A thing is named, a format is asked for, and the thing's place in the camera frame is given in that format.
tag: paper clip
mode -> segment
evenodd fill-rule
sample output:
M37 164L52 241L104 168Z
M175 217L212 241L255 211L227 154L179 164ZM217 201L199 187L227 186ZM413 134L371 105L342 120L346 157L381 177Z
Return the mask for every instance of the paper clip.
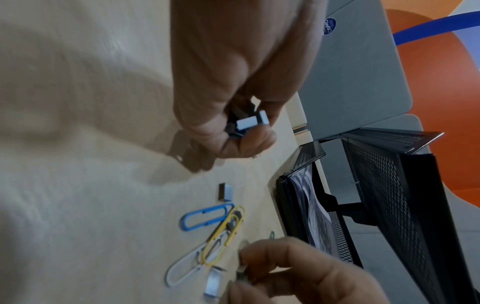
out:
M204 209L189 212L181 218L181 224L180 224L181 229L184 230L184 231L190 231L190 230L195 230L195 229L203 227L203 226L208 226L208 225L212 225L212 224L215 224L215 223L219 223L219 222L226 219L226 217L229 213L229 208L228 207L230 207L230 210L232 210L235 207L235 205L233 203L225 203L225 204L222 204L222 205L217 205L217 206L208 207L208 208L204 208ZM187 226L187 218L191 217L192 215L199 214L199 213L205 214L205 213L209 213L209 212L219 210L219 209L223 209L225 211L225 214L222 215L222 216L213 218L211 220L208 220L206 222L191 226L191 227Z
M208 262L211 262L213 261L221 252L221 248L223 247L222 246L222 237L225 236L225 235L228 235L230 232L228 230L225 230L224 232L220 233L220 235L218 235L216 238L215 238L215 241L219 241L219 244L220 244L220 247L215 249L213 252L212 250L209 250L211 253L210 255L208 255L208 258L206 259ZM198 258L199 256L203 253L204 251L204 248L207 246L208 243L204 243L202 245L200 245L198 248L194 249L193 251L191 251L189 254L187 254L186 256L182 257L180 260L178 260L177 262L175 262L172 266L170 266L170 268L167 270L166 272L166 275L165 275L165 283L168 287L174 287L178 284L180 284L181 282L183 282L187 277L189 277L190 275L194 274L195 272L197 272L198 270L202 269L205 264L203 262L198 262ZM186 260L192 258L192 256L196 255L197 257L197 265L195 265L192 269L190 269L189 272L187 272L186 274L184 274L181 278L179 278L177 281L175 282L172 282L172 273L175 271L175 269L177 269L182 263L184 263Z
M240 212L239 210L243 211L243 214L240 216L240 218L235 215L235 213ZM201 261L202 261L203 264L208 265L208 266L212 266L213 264L215 264L217 262L217 260L222 255L222 252L224 251L225 247L227 247L229 242L232 240L232 237L235 235L238 227L240 226L240 223L243 222L244 218L245 218L245 209L242 206L235 206L234 208L232 208L230 210L230 212L228 213L228 216L218 226L218 228L215 230L215 233L212 235L212 237L206 243L206 246L203 248L203 250L201 252ZM219 237L219 235L222 235L225 231L228 231L227 230L227 224L230 223L230 221L233 220L233 219L236 220L235 227L230 231L230 235L226 239L226 242L223 245L221 245L221 247L219 248L219 252L216 255L216 257L213 260L210 260L209 257L211 255L208 256L207 253L212 250L211 249L212 248L212 245L211 245L212 242L215 242L215 240Z

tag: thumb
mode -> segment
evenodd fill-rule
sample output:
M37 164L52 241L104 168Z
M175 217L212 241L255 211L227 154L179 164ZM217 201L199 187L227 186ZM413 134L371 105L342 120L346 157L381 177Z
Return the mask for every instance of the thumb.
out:
M243 282L234 282L228 291L230 304L274 304L260 289Z

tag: black mesh file organizer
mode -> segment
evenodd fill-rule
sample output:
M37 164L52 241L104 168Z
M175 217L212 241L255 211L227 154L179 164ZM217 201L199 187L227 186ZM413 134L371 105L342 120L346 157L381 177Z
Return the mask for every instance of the black mesh file organizer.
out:
M342 143L361 202L432 304L478 303L433 154L442 133L358 129Z
M293 158L289 171L276 180L277 206L285 232L288 236L294 236L309 242L309 232L304 225L295 189L289 177L307 166L312 166L312 182L315 193L320 204L330 216L339 257L345 262L362 267L347 225L340 211L338 211L337 199L325 193L319 172L314 164L317 159L324 155L325 152L318 141L300 146L296 156Z

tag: blue paper clip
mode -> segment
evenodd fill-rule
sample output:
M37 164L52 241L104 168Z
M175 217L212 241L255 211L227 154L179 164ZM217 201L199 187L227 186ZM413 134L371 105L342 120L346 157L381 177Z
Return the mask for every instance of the blue paper clip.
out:
M208 225L212 225L212 224L215 224L215 223L222 222L227 218L227 215L229 214L230 210L233 207L235 207L235 205L233 203L225 203L225 204L222 204L222 205L208 207L208 208L199 209L199 210L196 210L196 211L189 212L181 218L181 224L180 224L181 229L184 230L184 231L190 231L190 230L195 230L195 229L203 227L203 226L208 226ZM191 217L192 215L199 214L199 213L205 214L205 213L209 213L209 212L219 210L219 209L223 209L225 211L225 214L222 215L222 216L213 218L211 220L208 220L206 222L191 226L191 227L187 226L187 223L186 223L187 218Z

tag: white paper clip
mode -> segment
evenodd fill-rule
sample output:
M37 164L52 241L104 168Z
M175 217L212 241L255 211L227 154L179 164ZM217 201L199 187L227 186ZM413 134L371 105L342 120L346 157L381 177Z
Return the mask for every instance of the white paper clip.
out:
M224 236L228 236L229 234L230 234L230 231L225 230L215 239L215 246L212 246L212 248L214 248L214 250L208 255L208 258L206 259L207 262L212 262L216 258L220 249L223 247L223 244L227 241L227 238L224 237ZM200 269L202 269L203 267L205 267L205 264L202 263L201 254L202 254L202 251L203 251L203 249L205 248L206 245L207 245L207 242L203 243L198 248L194 249L189 254L182 257L180 260L178 260L172 266L170 266L170 268L167 270L166 275L165 275L165 283L168 287L174 287L174 286L180 284L187 277L191 276L195 272L197 272ZM195 265L192 269L190 269L189 272L184 274L177 281L173 282L171 276L175 272L175 269L177 269L185 261L192 259L192 257L195 256L195 255L196 255L195 258L197 260L197 265Z

